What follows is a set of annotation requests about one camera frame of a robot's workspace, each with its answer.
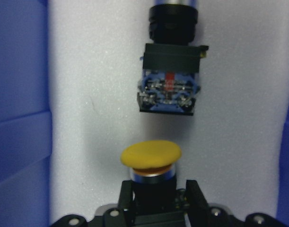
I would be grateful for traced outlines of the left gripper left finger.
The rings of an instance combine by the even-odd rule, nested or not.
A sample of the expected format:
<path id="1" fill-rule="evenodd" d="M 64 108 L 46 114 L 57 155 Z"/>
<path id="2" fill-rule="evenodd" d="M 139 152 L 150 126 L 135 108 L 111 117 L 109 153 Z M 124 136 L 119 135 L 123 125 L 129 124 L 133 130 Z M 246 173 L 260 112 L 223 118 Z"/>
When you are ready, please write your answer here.
<path id="1" fill-rule="evenodd" d="M 117 208 L 120 212 L 120 215 L 124 217 L 125 221 L 135 220 L 136 204 L 133 196 L 134 191 L 132 180 L 123 181 Z"/>

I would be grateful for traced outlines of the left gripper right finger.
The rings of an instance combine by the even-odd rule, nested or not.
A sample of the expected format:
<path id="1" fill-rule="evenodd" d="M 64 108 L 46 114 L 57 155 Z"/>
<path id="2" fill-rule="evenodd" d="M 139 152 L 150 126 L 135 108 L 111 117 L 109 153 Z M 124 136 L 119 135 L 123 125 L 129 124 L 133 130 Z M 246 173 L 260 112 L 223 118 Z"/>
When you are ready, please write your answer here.
<path id="1" fill-rule="evenodd" d="M 186 180 L 186 199 L 189 215 L 208 215 L 209 205 L 196 180 Z"/>

